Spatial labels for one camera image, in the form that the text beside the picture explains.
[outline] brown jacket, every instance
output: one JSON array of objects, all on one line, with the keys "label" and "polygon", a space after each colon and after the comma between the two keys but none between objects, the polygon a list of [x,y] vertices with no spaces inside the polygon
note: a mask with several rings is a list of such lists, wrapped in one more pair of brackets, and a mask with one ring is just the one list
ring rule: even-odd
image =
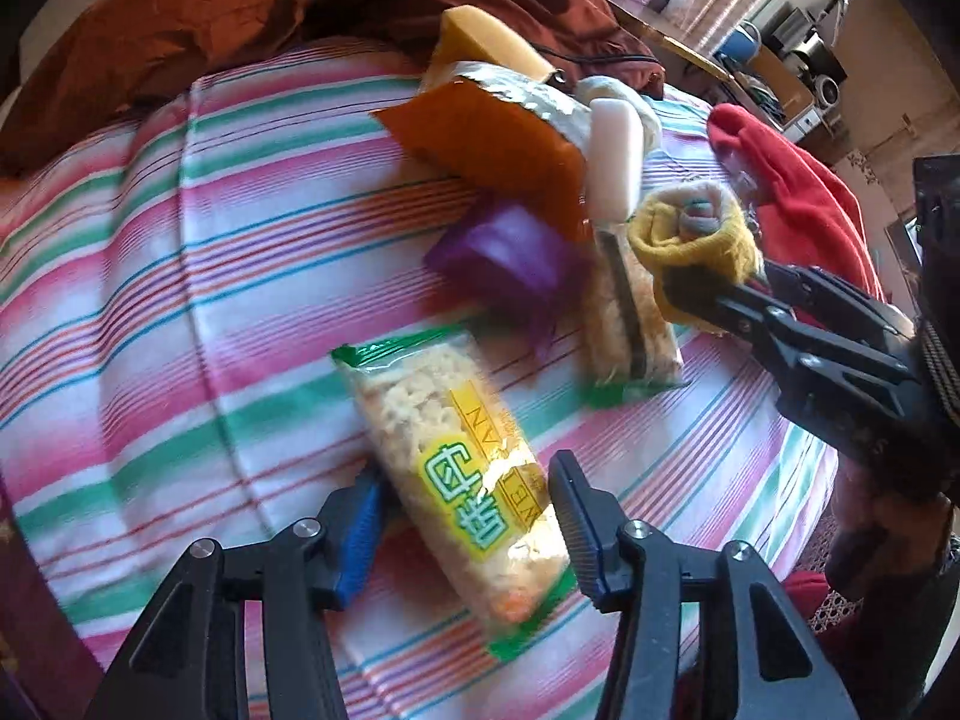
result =
[{"label": "brown jacket", "polygon": [[[136,105],[171,100],[203,74],[333,34],[376,37],[426,59],[440,13],[474,4],[546,53],[571,80],[611,74],[660,97],[664,69],[604,0],[102,0],[27,81],[0,131],[0,172],[22,175]],[[611,56],[640,59],[611,62]],[[596,57],[607,61],[590,61]]]}]

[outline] striped fabric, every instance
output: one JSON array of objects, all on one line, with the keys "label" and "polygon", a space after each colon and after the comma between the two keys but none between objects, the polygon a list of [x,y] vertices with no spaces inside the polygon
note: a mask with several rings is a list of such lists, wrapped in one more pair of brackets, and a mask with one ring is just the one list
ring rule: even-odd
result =
[{"label": "striped fabric", "polygon": [[[400,152],[371,110],[414,94],[407,60],[352,39],[197,81],[139,124],[0,196],[0,472],[79,637],[106,666],[194,538],[268,538],[349,483],[370,447],[328,351],[464,319],[539,457],[575,450],[594,484],[672,538],[757,545],[789,572],[835,455],[776,414],[743,348],[682,336],[686,389],[591,412],[582,338],[547,360],[421,266],[474,190]],[[653,103],[645,189],[723,178],[707,105]],[[498,664],[415,532],[397,524],[330,630],[350,717],[592,713],[616,620],[571,595]],[[685,618],[685,642],[694,619]],[[248,615],[254,717],[268,717]]]}]

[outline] rolled yellow sock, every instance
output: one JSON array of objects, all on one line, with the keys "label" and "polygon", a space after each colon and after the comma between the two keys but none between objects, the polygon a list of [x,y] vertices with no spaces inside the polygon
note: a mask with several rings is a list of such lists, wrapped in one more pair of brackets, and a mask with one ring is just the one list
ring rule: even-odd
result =
[{"label": "rolled yellow sock", "polygon": [[[693,205],[712,205],[713,217],[719,220],[716,232],[690,240],[682,223]],[[703,265],[716,271],[731,284],[743,284],[758,274],[762,256],[754,236],[747,229],[736,196],[727,187],[714,181],[697,181],[652,191],[643,199],[627,227],[630,246],[637,260],[654,277],[654,299],[664,319],[689,324],[712,333],[721,331],[674,308],[667,301],[662,285],[664,268],[669,266]]]}]

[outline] snack package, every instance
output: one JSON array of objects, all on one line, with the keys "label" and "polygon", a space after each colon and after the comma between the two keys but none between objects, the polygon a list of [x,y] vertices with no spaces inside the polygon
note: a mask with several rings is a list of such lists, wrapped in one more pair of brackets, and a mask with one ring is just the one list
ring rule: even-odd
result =
[{"label": "snack package", "polygon": [[442,328],[332,355],[400,502],[464,603],[495,637],[545,616],[568,553],[544,471],[469,334]]},{"label": "snack package", "polygon": [[594,267],[584,291],[584,331],[594,406],[616,406],[683,384],[683,357],[654,300],[654,279],[637,261],[627,225],[593,233]]}]

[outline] yellow label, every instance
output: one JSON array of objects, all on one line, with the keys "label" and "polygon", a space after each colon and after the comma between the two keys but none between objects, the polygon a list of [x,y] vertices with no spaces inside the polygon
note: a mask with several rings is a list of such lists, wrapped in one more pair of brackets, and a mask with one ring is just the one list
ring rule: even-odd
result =
[{"label": "yellow label", "polygon": [[491,415],[476,384],[452,389],[450,399],[463,432],[431,442],[419,459],[419,473],[450,533],[483,560],[498,545],[527,533],[544,512],[542,473],[532,455],[515,452],[522,437],[514,425],[501,425]]}]

